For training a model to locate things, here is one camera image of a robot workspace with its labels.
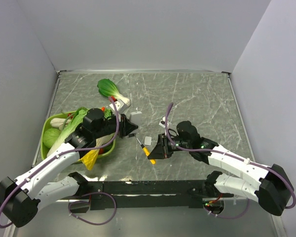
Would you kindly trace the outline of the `white remote control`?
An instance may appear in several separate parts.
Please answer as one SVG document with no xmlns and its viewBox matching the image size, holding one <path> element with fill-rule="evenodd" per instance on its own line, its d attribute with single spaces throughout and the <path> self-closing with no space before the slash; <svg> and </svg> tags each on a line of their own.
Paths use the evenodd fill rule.
<svg viewBox="0 0 296 237">
<path fill-rule="evenodd" d="M 131 123 L 140 126 L 142 124 L 142 115 L 141 111 L 131 112 L 129 120 Z"/>
</svg>

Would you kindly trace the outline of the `white battery cover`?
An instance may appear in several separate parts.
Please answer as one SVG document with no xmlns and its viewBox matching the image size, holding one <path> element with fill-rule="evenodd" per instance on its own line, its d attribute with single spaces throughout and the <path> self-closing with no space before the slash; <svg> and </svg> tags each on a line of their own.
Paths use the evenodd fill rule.
<svg viewBox="0 0 296 237">
<path fill-rule="evenodd" d="M 152 138 L 150 136 L 146 136 L 144 139 L 144 145 L 151 146 L 151 144 L 152 144 Z"/>
</svg>

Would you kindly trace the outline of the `yellow handled screwdriver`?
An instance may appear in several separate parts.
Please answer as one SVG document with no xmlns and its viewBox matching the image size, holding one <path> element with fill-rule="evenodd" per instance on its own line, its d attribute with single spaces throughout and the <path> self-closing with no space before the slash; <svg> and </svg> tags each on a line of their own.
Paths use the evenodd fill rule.
<svg viewBox="0 0 296 237">
<path fill-rule="evenodd" d="M 146 146 L 140 142 L 140 140 L 139 140 L 137 137 L 136 137 L 136 139 L 137 139 L 138 143 L 140 144 L 140 146 L 141 146 L 141 148 L 142 148 L 144 154 L 146 155 L 146 157 L 148 157 L 148 156 L 150 155 L 150 152 L 148 151 L 148 149 L 146 148 Z M 153 164 L 153 165 L 156 164 L 156 161 L 155 161 L 154 159 L 150 159 L 149 161 L 150 161 L 151 164 Z"/>
</svg>

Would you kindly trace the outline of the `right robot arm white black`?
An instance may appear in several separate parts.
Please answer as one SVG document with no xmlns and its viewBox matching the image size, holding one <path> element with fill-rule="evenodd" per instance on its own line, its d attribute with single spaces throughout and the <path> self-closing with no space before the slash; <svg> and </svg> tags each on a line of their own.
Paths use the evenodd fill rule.
<svg viewBox="0 0 296 237">
<path fill-rule="evenodd" d="M 279 165 L 261 165 L 243 158 L 210 139 L 201 137 L 190 121 L 177 125 L 172 136 L 166 129 L 148 159 L 170 158 L 176 151 L 188 151 L 195 160 L 229 172 L 212 172 L 207 177 L 206 193 L 212 197 L 233 194 L 256 201 L 268 213 L 281 216 L 296 204 L 294 188 Z"/>
</svg>

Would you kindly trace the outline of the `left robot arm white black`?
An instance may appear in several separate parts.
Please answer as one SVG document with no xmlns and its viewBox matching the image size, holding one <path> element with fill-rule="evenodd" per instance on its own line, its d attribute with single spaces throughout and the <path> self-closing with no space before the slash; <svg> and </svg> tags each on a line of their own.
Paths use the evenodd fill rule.
<svg viewBox="0 0 296 237">
<path fill-rule="evenodd" d="M 124 114 L 105 117 L 101 109 L 90 109 L 64 142 L 39 165 L 15 179 L 5 177 L 0 182 L 0 215 L 4 214 L 16 227 L 28 224 L 36 214 L 52 202 L 74 196 L 83 198 L 87 180 L 74 173 L 52 183 L 51 180 L 69 165 L 79 161 L 89 151 L 101 149 L 116 136 L 128 136 L 138 129 Z"/>
</svg>

